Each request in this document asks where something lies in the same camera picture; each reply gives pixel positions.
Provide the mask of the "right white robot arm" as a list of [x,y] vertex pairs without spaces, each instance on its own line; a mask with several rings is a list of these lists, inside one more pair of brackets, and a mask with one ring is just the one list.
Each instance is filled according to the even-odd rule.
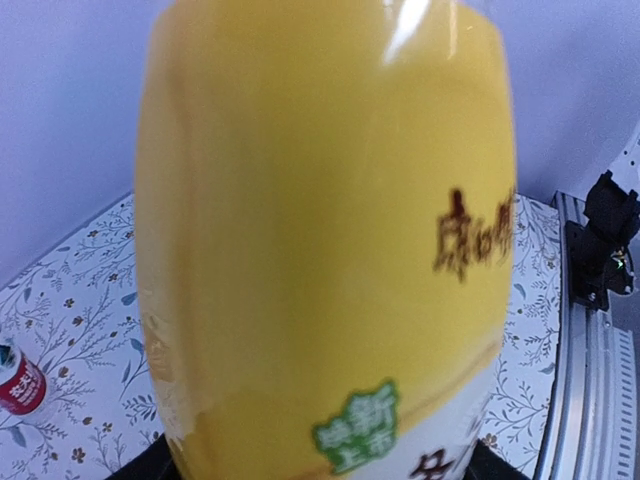
[[626,145],[608,167],[613,181],[625,192],[639,191],[639,136],[639,124],[636,124]]

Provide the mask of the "red cap water bottle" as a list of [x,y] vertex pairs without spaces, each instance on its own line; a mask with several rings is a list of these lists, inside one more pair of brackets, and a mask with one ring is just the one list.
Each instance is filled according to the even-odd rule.
[[9,339],[1,340],[0,397],[3,411],[28,423],[44,423],[56,411],[50,381]]

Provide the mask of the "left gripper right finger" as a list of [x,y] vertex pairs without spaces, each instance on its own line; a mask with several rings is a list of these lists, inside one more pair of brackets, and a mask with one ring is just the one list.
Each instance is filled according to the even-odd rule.
[[477,442],[467,467],[467,480],[525,480],[525,475]]

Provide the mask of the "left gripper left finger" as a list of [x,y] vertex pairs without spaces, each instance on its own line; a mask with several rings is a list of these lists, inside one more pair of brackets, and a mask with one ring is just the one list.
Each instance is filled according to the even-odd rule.
[[112,474],[112,480],[181,480],[165,435],[160,435],[144,452]]

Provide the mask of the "yellow juice bottle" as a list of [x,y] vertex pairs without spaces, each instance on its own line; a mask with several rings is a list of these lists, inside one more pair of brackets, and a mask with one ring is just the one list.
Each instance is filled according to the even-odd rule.
[[174,1],[137,288],[184,479],[461,479],[495,380],[515,145],[485,1]]

